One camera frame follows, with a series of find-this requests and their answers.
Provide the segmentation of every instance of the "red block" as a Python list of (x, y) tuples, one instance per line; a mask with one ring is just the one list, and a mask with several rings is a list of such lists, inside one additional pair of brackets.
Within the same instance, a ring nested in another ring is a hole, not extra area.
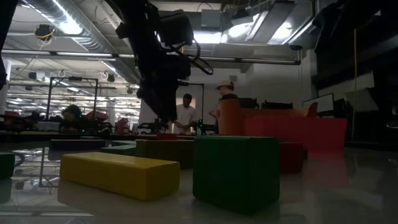
[(303, 169), (304, 149), (297, 142), (279, 143), (279, 169), (281, 174), (299, 173)]
[(176, 134), (160, 133), (156, 135), (156, 140), (177, 140)]
[(299, 142), (308, 158), (342, 155), (347, 121), (337, 118), (258, 116), (245, 119), (245, 135), (277, 137)]

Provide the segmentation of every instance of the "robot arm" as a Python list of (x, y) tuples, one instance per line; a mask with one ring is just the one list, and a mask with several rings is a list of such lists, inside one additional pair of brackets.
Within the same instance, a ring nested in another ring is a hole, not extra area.
[(140, 89), (137, 96), (142, 98), (162, 121), (177, 119), (175, 92), (177, 79), (190, 76), (190, 64), (194, 64), (205, 73), (213, 74), (200, 67), (196, 61), (198, 55), (184, 55), (179, 48), (192, 45), (193, 31), (188, 17), (183, 11), (160, 17), (158, 9), (148, 0), (106, 0), (123, 23), (116, 29), (120, 39), (128, 38), (136, 65), (141, 73)]

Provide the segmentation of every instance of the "person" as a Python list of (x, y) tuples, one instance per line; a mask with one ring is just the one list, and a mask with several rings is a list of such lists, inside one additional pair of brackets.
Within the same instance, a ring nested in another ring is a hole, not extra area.
[[(225, 80), (222, 81), (217, 87), (216, 89), (220, 92), (221, 95), (221, 99), (220, 100), (228, 100), (228, 99), (238, 99), (238, 96), (234, 93), (234, 83), (229, 81), (229, 80)], [(209, 114), (214, 117), (216, 119), (216, 123), (215, 123), (215, 134), (218, 134), (218, 115), (217, 115), (217, 110), (218, 110), (218, 106), (216, 109), (214, 109), (213, 111), (210, 111)]]
[(76, 105), (68, 106), (62, 111), (63, 119), (59, 126), (60, 133), (79, 133), (81, 131), (81, 110)]
[(197, 113), (194, 107), (190, 106), (192, 95), (185, 94), (182, 98), (182, 104), (177, 105), (177, 120), (172, 121), (174, 124), (173, 134), (185, 134), (195, 125)]

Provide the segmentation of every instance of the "ductwork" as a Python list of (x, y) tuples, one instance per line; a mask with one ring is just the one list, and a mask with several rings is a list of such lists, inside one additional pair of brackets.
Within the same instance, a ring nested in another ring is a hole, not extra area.
[[(23, 0), (56, 28), (67, 35), (90, 36), (73, 40), (91, 53), (115, 52), (93, 23), (82, 13), (72, 0)], [(138, 83), (140, 75), (120, 58), (116, 61), (103, 61), (112, 71), (122, 76), (129, 83)]]

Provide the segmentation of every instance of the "green block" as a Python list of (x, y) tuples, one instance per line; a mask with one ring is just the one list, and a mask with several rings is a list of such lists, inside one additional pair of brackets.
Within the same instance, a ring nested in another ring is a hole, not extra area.
[(277, 138), (197, 136), (193, 158), (197, 199), (243, 214), (279, 199)]
[(125, 145), (135, 145), (135, 141), (112, 141), (112, 146), (125, 146)]
[(0, 152), (0, 180), (8, 179), (14, 174), (14, 153)]
[(137, 140), (136, 156), (175, 161), (181, 169), (193, 166), (193, 140)]
[(124, 156), (135, 156), (136, 155), (136, 145), (122, 145), (122, 146), (112, 146), (101, 148), (100, 152), (118, 154)]

